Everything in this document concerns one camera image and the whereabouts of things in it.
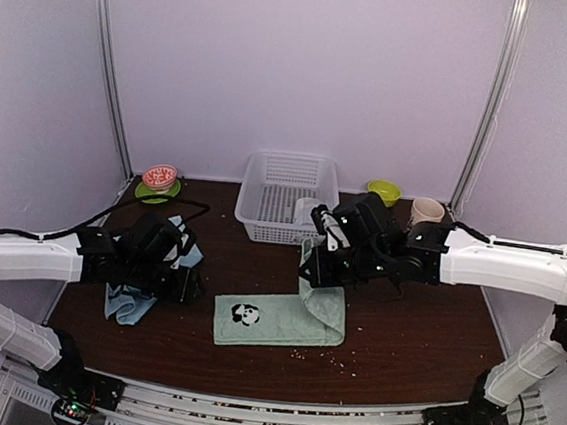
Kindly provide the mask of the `green panda towel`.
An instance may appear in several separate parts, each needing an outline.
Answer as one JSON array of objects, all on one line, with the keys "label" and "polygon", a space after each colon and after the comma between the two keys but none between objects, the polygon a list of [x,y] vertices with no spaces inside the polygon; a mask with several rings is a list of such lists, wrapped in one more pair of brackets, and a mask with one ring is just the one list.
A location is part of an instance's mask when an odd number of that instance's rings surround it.
[{"label": "green panda towel", "polygon": [[298,279],[296,294],[218,295],[213,341],[221,346],[335,347],[345,340],[341,287],[314,289]]}]

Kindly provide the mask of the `light blue towel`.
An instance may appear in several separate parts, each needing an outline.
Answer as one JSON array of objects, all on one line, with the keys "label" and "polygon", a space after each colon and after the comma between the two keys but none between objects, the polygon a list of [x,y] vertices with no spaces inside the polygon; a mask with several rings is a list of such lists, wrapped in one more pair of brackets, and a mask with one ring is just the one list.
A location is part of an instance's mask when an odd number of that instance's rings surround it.
[{"label": "light blue towel", "polygon": [[[187,229],[183,217],[179,215],[168,218],[169,222],[176,225],[179,230]],[[193,244],[188,254],[178,259],[177,269],[193,269],[203,261],[204,255],[197,244]],[[106,320],[115,317],[121,326],[134,326],[151,310],[160,299],[155,294],[144,293],[140,288],[119,284],[113,286],[110,283],[105,287],[104,316]]]}]

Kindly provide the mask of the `white plastic basket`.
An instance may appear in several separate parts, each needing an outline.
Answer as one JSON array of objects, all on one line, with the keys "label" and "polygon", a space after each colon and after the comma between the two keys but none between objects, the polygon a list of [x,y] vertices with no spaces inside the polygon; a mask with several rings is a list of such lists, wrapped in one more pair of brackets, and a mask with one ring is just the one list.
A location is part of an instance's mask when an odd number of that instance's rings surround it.
[{"label": "white plastic basket", "polygon": [[254,242],[299,245],[319,234],[315,226],[294,225],[296,200],[313,197],[329,208],[339,203],[334,161],[307,154],[257,152],[248,159],[234,210]]}]

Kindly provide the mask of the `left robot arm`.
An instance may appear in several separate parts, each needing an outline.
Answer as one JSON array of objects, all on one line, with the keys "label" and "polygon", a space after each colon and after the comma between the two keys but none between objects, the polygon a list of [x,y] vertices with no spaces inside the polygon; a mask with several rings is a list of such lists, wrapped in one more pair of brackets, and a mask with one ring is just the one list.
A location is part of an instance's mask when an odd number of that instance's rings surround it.
[{"label": "left robot arm", "polygon": [[[184,224],[156,213],[133,226],[109,232],[90,225],[51,234],[0,229],[0,282],[51,280],[108,284],[144,295],[189,304],[203,292],[189,256],[196,235]],[[64,332],[38,325],[0,304],[0,350],[25,359],[68,397],[90,388],[90,376],[76,342]]]}]

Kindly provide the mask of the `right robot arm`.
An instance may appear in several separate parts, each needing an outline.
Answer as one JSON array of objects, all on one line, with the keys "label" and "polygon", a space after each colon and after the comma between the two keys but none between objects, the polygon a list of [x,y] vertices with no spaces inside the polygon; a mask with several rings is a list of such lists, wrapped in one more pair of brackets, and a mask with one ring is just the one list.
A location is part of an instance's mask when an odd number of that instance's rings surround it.
[{"label": "right robot arm", "polygon": [[472,285],[540,297],[554,308],[543,327],[505,362],[482,373],[458,410],[459,425],[487,425],[521,392],[567,362],[567,245],[483,235],[455,221],[402,230],[377,193],[311,211],[325,241],[306,255],[300,276],[314,288],[385,277],[395,284]]}]

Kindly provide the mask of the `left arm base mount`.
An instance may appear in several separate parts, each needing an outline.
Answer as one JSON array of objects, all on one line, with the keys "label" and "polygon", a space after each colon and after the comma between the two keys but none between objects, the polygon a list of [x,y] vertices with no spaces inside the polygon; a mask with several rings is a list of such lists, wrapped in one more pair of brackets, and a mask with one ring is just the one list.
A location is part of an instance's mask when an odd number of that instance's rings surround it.
[{"label": "left arm base mount", "polygon": [[38,370],[37,374],[37,384],[57,397],[49,411],[55,425],[86,425],[101,410],[115,411],[125,391],[124,381],[96,372],[85,373],[76,386],[51,373]]}]

